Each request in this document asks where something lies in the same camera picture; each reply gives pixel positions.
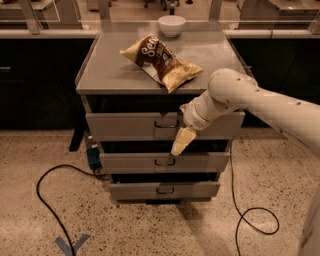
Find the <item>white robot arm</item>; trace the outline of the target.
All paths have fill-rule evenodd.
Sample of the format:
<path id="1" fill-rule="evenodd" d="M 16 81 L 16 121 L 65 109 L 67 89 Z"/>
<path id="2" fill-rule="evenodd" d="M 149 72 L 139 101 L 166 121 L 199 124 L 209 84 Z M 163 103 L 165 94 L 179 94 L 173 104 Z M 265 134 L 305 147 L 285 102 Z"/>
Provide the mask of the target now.
<path id="1" fill-rule="evenodd" d="M 174 156 L 184 151 L 195 139 L 197 131 L 207 129 L 221 116 L 238 109 L 245 109 L 286 138 L 312 152 L 318 159 L 320 157 L 320 106 L 260 88 L 254 78 L 233 69 L 222 68 L 214 71 L 207 89 L 200 96 L 179 108 L 183 113 L 185 127 L 180 128 L 177 132 L 171 149 L 171 154 Z M 235 231 L 235 243 L 237 254 L 241 256 L 238 231 L 242 221 L 265 235 L 277 233 L 280 223 L 273 212 L 263 207 L 252 207 L 241 213 L 234 193 L 232 144 L 230 164 L 232 200 L 240 216 Z M 276 230 L 267 233 L 251 224 L 245 216 L 252 210 L 269 212 L 276 220 Z M 318 188 L 306 215 L 297 256 L 319 255 L 320 190 Z"/>

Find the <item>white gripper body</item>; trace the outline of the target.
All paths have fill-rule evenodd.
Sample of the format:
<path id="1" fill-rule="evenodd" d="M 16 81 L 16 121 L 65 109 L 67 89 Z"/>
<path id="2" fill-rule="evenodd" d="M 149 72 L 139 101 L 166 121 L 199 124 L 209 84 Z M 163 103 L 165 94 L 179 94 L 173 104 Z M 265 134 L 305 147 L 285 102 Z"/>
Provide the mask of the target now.
<path id="1" fill-rule="evenodd" d="M 187 103 L 183 113 L 184 124 L 195 131 L 202 131 L 221 115 L 222 104 L 216 101 L 208 90 Z"/>

